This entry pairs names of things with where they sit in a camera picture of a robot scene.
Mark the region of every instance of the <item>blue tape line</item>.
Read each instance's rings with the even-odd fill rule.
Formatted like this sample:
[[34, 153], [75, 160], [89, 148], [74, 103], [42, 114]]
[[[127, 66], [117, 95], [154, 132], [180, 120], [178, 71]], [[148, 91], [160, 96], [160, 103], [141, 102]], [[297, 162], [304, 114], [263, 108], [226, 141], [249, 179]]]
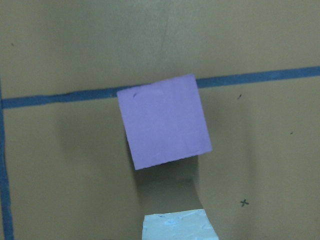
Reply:
[[[275, 80], [308, 78], [314, 76], [320, 76], [320, 66], [202, 78], [197, 80], [197, 86], [201, 89], [236, 84], [249, 84]], [[132, 88], [135, 86], [122, 86], [98, 90], [76, 91], [72, 93], [58, 95], [38, 95], [7, 98], [2, 100], [2, 106], [4, 109], [12, 109], [52, 103], [67, 103], [94, 99], [116, 98], [117, 91]]]
[[11, 214], [9, 180], [5, 160], [5, 125], [0, 85], [0, 196], [2, 224], [5, 240], [14, 240], [14, 226]]

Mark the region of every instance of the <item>purple foam block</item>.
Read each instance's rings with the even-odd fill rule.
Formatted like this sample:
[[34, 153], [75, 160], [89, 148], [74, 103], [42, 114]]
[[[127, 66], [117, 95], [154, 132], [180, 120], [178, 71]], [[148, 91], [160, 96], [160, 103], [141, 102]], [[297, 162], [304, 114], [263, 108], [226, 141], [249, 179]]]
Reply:
[[117, 92], [136, 170], [212, 151], [195, 76]]

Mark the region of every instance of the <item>beige surface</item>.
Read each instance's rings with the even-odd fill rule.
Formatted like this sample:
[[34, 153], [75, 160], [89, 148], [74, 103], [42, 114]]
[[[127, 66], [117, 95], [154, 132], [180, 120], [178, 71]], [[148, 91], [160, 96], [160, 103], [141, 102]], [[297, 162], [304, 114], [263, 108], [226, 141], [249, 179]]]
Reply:
[[[0, 1], [3, 97], [320, 65], [319, 9]], [[213, 152], [142, 172], [116, 98], [4, 110], [16, 239], [139, 240], [145, 213], [200, 207], [221, 240], [317, 239], [319, 80], [200, 89]]]

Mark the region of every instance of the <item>purple cube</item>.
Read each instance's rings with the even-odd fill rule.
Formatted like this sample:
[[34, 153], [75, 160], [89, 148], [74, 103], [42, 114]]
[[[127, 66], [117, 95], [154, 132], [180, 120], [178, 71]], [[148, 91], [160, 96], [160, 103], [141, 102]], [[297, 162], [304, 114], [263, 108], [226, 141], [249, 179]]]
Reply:
[[136, 170], [212, 151], [195, 76], [117, 92]]

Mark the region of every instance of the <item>purple block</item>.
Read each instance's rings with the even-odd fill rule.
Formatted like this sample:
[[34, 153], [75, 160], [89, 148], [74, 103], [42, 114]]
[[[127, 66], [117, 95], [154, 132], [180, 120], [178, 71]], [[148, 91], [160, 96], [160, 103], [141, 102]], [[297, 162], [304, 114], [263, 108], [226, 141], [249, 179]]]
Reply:
[[117, 92], [136, 170], [212, 151], [195, 76]]

